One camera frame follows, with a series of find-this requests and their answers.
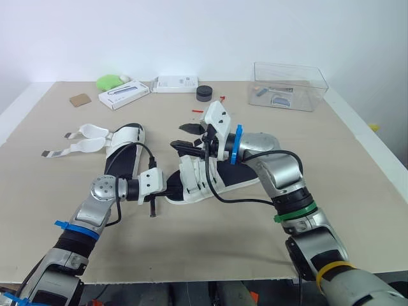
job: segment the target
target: red object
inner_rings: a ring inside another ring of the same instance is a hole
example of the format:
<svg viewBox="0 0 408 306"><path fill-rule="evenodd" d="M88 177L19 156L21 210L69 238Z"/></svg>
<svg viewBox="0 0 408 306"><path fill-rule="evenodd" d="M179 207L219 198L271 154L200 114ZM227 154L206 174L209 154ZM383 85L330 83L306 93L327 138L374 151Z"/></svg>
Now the red object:
<svg viewBox="0 0 408 306"><path fill-rule="evenodd" d="M253 292L253 291L250 291L249 294L252 296L252 299L255 301L255 303L258 304L259 294L257 294L256 292Z"/></svg>
<svg viewBox="0 0 408 306"><path fill-rule="evenodd" d="M103 306L103 303L98 300L92 300L92 306Z"/></svg>

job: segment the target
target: black cable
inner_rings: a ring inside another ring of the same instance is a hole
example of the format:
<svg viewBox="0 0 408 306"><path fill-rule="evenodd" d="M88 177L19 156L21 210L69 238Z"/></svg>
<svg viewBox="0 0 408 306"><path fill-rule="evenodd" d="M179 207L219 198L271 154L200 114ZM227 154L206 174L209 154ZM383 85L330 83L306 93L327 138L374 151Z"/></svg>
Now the black cable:
<svg viewBox="0 0 408 306"><path fill-rule="evenodd" d="M107 284L102 291L100 292L100 294L98 294L95 298L93 298L93 300L97 300L98 298L100 298L102 296L103 293L105 293L106 289L108 289L110 284Z"/></svg>
<svg viewBox="0 0 408 306"><path fill-rule="evenodd" d="M150 199L150 218L154 218L156 216L156 197L154 196Z"/></svg>
<svg viewBox="0 0 408 306"><path fill-rule="evenodd" d="M242 162L246 162L246 161L250 161L251 159L257 158L259 156L265 156L265 155L270 155L270 154L287 154L292 156L293 158L296 159L296 161L299 164L299 170L300 173L303 174L303 164L302 161L300 160L299 156L297 156L295 153L291 152L291 151L286 151L286 150L271 150L271 151L265 151L265 152L261 152L261 153L257 153L254 155L251 155L247 158L242 159Z"/></svg>
<svg viewBox="0 0 408 306"><path fill-rule="evenodd" d="M30 273L28 273L28 275L25 277L25 279L23 280L23 282L21 283L20 287L18 287L17 292L15 293L15 296L17 298L20 297L21 292L23 291L24 287L27 285L28 281L30 280L30 278L33 276L34 272L37 270L37 268L39 267L40 263L43 261L44 257L42 257L40 259L39 262L37 262L37 264L34 266L34 268L31 269ZM11 306L15 306L16 302L12 301Z"/></svg>
<svg viewBox="0 0 408 306"><path fill-rule="evenodd" d="M150 149L149 149L144 143L141 143L141 142L132 142L132 143L130 143L130 144L128 144L128 145L125 145L123 148L121 148L121 149L118 151L118 153L116 154L116 156L110 161L110 164L106 167L105 174L107 174L107 173L109 172L110 168L112 168L113 163L114 163L114 162L116 161L116 159L122 154L122 152L125 151L127 148L132 147L132 146L134 146L134 145L139 145L139 146L145 148L146 151L147 151L147 153L149 153L150 158L154 158L154 156L153 156L153 154L152 154L152 151L150 151Z"/></svg>
<svg viewBox="0 0 408 306"><path fill-rule="evenodd" d="M302 306L303 305L303 279L299 274L299 299L298 299L298 305Z"/></svg>
<svg viewBox="0 0 408 306"><path fill-rule="evenodd" d="M204 148L205 148L205 178L207 179L207 184L212 192L212 194L221 202L223 203L241 203L241 202L258 202L258 203L264 203L268 205L272 205L273 203L270 201L265 201L265 200L259 200L259 199L237 199L237 200L226 200L220 197L217 194L217 191L215 191L211 180L210 180L210 148L208 146L208 142L204 143Z"/></svg>
<svg viewBox="0 0 408 306"><path fill-rule="evenodd" d="M115 179L115 198L116 198L116 208L117 208L117 220L107 223L107 226L115 225L122 220L122 210L120 209L120 197L119 197L119 177L116 177Z"/></svg>

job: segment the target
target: blue zip tie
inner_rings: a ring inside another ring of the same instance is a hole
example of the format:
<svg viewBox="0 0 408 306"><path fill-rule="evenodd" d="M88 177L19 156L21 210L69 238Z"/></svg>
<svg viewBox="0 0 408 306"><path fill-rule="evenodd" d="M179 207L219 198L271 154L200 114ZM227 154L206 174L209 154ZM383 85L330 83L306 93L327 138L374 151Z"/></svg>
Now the blue zip tie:
<svg viewBox="0 0 408 306"><path fill-rule="evenodd" d="M239 124L237 126L237 130L235 131L235 140L234 140L234 147L232 149L231 164L235 164L237 161L237 154L238 154L238 149L241 143L241 136L242 136L242 125Z"/></svg>
<svg viewBox="0 0 408 306"><path fill-rule="evenodd" d="M91 231L90 229L83 228L82 226L70 224L69 222L60 221L60 220L56 220L56 222L54 224L56 226L61 227L63 230L77 231L79 233L90 236L90 237L92 237L93 239L95 239L97 241L99 239L99 235L97 233L95 233L94 231Z"/></svg>
<svg viewBox="0 0 408 306"><path fill-rule="evenodd" d="M17 298L9 292L4 292L3 295L14 302L17 302L18 306L48 306L47 304L31 303L28 298Z"/></svg>

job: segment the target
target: green sponge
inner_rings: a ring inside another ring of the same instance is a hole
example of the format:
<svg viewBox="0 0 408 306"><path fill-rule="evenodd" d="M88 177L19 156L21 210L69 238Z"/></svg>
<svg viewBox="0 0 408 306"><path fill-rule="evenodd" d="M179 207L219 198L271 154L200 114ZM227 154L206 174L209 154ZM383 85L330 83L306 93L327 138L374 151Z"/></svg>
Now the green sponge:
<svg viewBox="0 0 408 306"><path fill-rule="evenodd" d="M96 87L101 91L109 91L112 88L121 86L123 83L119 75L104 75L96 81Z"/></svg>

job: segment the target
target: white box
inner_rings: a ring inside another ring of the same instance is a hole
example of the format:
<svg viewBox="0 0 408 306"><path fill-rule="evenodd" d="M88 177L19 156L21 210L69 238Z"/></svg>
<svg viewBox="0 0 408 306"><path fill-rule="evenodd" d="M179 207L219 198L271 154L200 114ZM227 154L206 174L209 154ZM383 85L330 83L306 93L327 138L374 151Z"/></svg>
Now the white box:
<svg viewBox="0 0 408 306"><path fill-rule="evenodd" d="M99 94L99 100L111 110L117 110L140 97L150 93L149 88L139 81L133 80L121 86Z"/></svg>
<svg viewBox="0 0 408 306"><path fill-rule="evenodd" d="M159 76L150 83L152 92L196 92L198 78L191 75Z"/></svg>

